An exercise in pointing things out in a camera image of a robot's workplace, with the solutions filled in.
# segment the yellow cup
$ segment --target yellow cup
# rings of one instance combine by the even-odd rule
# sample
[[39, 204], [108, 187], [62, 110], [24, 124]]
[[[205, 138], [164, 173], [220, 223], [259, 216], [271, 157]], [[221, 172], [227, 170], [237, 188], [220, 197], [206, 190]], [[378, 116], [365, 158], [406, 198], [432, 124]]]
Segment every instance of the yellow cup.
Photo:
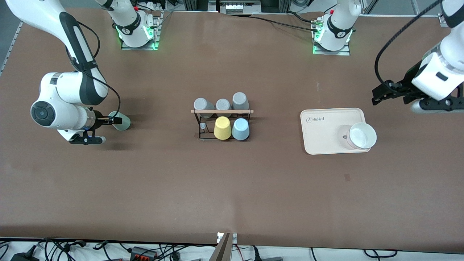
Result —
[[214, 124], [214, 135], [220, 140], [227, 140], [232, 135], [231, 121], [227, 117], [219, 117]]

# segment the round black joint cap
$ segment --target round black joint cap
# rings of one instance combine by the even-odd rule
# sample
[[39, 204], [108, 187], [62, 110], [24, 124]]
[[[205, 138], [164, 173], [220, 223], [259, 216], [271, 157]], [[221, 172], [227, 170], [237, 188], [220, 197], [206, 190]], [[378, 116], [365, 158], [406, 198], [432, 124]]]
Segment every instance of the round black joint cap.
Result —
[[42, 126], [50, 126], [55, 120], [55, 109], [48, 102], [36, 102], [31, 108], [32, 119]]

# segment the cup rack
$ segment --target cup rack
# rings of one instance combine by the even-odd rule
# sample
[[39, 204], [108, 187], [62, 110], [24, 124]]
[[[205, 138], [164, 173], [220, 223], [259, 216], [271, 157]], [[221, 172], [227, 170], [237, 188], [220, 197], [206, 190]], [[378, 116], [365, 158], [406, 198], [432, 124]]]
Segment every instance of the cup rack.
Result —
[[[244, 118], [247, 122], [248, 125], [250, 125], [250, 116], [251, 114], [254, 113], [253, 110], [191, 110], [191, 113], [195, 115], [195, 118], [197, 119], [198, 123], [198, 139], [200, 140], [208, 140], [208, 139], [217, 139], [214, 136], [214, 123], [217, 118], [219, 118], [218, 114], [231, 114], [228, 118], [231, 120], [231, 128], [233, 128], [233, 121], [238, 118]], [[200, 114], [213, 114], [209, 118], [202, 118], [200, 117]], [[208, 122], [213, 122], [213, 128], [209, 130], [208, 127]]]

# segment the table surface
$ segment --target table surface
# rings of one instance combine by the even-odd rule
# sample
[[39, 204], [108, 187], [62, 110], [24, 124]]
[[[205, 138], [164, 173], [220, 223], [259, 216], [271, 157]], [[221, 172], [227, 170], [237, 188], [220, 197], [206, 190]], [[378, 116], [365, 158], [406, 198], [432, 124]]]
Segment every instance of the table surface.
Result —
[[[99, 146], [36, 125], [40, 79], [72, 68], [59, 40], [25, 25], [0, 78], [1, 236], [215, 243], [230, 231], [242, 245], [464, 251], [462, 115], [371, 104], [374, 58], [410, 18], [360, 17], [341, 57], [313, 55], [306, 31], [206, 12], [174, 13], [158, 51], [120, 51], [106, 12], [70, 13], [100, 36], [96, 60], [132, 125], [98, 129]], [[384, 79], [448, 32], [420, 19], [385, 52]], [[255, 111], [249, 141], [198, 140], [193, 101], [237, 91]], [[110, 93], [97, 109], [116, 106]], [[377, 144], [308, 155], [300, 112], [344, 107], [364, 111]]]

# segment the rectangular tray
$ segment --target rectangular tray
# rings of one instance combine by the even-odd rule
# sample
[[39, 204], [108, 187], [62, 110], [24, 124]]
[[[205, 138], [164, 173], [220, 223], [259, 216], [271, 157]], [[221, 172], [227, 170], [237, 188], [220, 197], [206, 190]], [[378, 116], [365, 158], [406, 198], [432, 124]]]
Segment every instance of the rectangular tray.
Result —
[[300, 114], [304, 149], [311, 155], [361, 153], [348, 145], [346, 134], [351, 126], [366, 122], [358, 108], [304, 110]]

